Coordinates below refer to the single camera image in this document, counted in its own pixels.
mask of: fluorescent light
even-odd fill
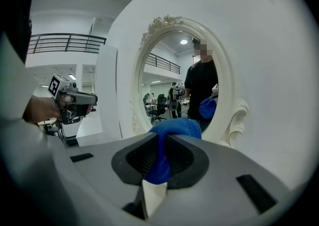
[[[75,77],[73,75],[70,74],[69,77],[75,80]]]

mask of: balcony railing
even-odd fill
[[[172,62],[170,62],[170,61],[168,61],[160,56],[157,56],[153,53],[150,53],[148,59],[146,60],[146,64],[180,74],[180,66],[179,65],[172,63]]]
[[[106,38],[73,33],[48,33],[31,36],[29,53],[87,52],[99,53]]]

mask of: black t-shirt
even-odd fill
[[[210,121],[198,113],[199,104],[209,98],[213,87],[218,84],[217,71],[213,61],[192,65],[185,80],[185,87],[191,89],[188,116],[192,119]]]
[[[173,99],[173,88],[170,88],[169,92],[168,92],[168,99],[172,100]]]

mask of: black slot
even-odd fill
[[[78,162],[78,161],[86,160],[86,159],[89,159],[89,158],[92,158],[92,157],[93,157],[92,153],[83,153],[83,154],[71,156],[70,159],[71,159],[72,162]]]
[[[277,203],[251,175],[242,175],[237,177],[236,180],[260,213],[267,211]]]

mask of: blue towel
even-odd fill
[[[205,119],[213,118],[215,110],[216,110],[216,101],[211,98],[203,100],[200,103],[200,106],[198,108],[199,114],[203,116]]]
[[[157,132],[159,135],[159,152],[145,180],[151,184],[166,183],[170,178],[170,166],[164,153],[166,134],[183,134],[201,138],[200,126],[195,120],[177,118],[162,121],[151,128],[149,132]]]

